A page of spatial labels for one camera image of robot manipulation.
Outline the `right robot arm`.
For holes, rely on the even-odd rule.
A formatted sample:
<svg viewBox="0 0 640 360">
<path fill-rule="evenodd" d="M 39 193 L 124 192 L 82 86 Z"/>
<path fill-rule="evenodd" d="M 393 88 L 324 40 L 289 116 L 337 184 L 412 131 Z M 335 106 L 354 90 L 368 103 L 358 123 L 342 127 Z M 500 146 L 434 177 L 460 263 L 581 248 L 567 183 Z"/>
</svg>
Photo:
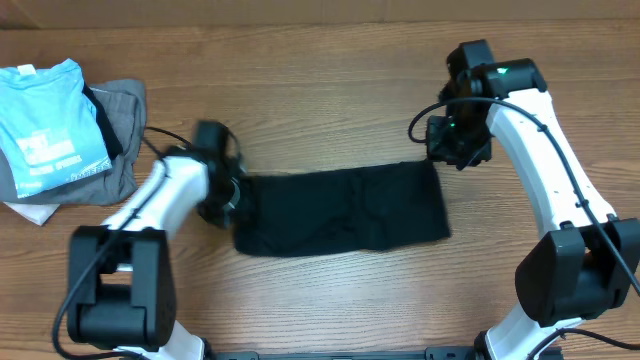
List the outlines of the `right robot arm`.
<svg viewBox="0 0 640 360">
<path fill-rule="evenodd" d="M 481 332 L 470 359 L 546 359 L 553 342 L 619 308 L 637 289 L 639 222 L 618 217 L 567 141 L 530 59 L 450 56 L 437 115 L 427 108 L 427 156 L 464 169 L 498 141 L 532 204 L 539 242 L 515 273 L 517 302 Z"/>
</svg>

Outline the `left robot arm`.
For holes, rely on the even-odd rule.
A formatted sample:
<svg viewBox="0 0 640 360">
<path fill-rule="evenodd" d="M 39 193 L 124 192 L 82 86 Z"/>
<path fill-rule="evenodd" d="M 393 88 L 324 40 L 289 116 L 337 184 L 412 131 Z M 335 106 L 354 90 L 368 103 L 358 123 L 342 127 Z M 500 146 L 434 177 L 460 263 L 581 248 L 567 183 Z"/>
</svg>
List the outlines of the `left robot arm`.
<svg viewBox="0 0 640 360">
<path fill-rule="evenodd" d="M 229 226 L 244 172 L 241 154 L 224 148 L 169 148 L 117 213 L 72 234 L 68 295 L 55 324 L 98 348 L 98 359 L 213 358 L 208 341 L 176 319 L 169 242 L 192 209 Z"/>
</svg>

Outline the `black t-shirt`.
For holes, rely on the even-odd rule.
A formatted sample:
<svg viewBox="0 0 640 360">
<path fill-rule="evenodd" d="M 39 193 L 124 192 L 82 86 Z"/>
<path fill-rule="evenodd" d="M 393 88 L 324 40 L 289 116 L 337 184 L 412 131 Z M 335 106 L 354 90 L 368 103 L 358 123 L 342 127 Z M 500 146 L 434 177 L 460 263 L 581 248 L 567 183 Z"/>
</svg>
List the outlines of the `black t-shirt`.
<svg viewBox="0 0 640 360">
<path fill-rule="evenodd" d="M 450 236 L 431 162 L 396 164 L 249 182 L 253 207 L 233 232 L 237 251 L 302 257 L 388 251 Z"/>
</svg>

